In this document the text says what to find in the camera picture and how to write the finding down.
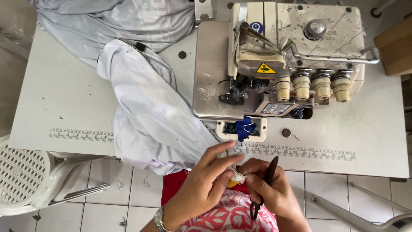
label sticker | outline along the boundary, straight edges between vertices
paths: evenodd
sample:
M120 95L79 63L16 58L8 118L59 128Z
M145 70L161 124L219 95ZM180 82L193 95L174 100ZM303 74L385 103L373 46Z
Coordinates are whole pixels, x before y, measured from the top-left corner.
M262 110L261 114L283 114L291 105L269 103Z
M259 34L262 34L263 32L263 25L260 22L251 23L249 27L255 30Z
M267 64L262 63L260 67L256 70L256 73L272 73L272 74L277 74L276 71L274 71L271 67L269 67Z

gray garment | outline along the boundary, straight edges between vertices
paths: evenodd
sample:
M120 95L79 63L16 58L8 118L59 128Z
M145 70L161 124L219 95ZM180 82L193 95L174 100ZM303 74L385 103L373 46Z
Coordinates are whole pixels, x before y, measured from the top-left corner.
M104 45L122 38L160 52L189 34L194 3L189 0L29 0L38 22L88 65Z

overlock sewing machine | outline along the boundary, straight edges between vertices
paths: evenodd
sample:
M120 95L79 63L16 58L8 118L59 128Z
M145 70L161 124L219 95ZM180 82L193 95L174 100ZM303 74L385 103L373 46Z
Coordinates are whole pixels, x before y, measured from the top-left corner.
M356 7L248 2L231 10L229 22L198 27L193 112L199 119L308 119L316 106L350 101L365 65L379 62L377 48L364 47Z

yellow warning sticker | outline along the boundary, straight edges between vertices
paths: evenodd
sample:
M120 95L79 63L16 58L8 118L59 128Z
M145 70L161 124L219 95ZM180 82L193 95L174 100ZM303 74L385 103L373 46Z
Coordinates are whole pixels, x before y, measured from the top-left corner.
M269 67L267 64L262 63L260 67L256 70L256 73L272 73L272 74L277 74L276 71L274 71L271 67Z

warning label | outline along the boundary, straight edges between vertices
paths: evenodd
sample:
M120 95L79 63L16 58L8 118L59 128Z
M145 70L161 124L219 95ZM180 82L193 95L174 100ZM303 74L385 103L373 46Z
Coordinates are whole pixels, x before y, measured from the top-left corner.
M288 104L273 104L269 103L261 112L261 114L283 114L291 105Z
M269 67L267 64L262 63L260 67L256 70L256 73L272 73L272 74L277 74L276 71L274 71L271 67Z

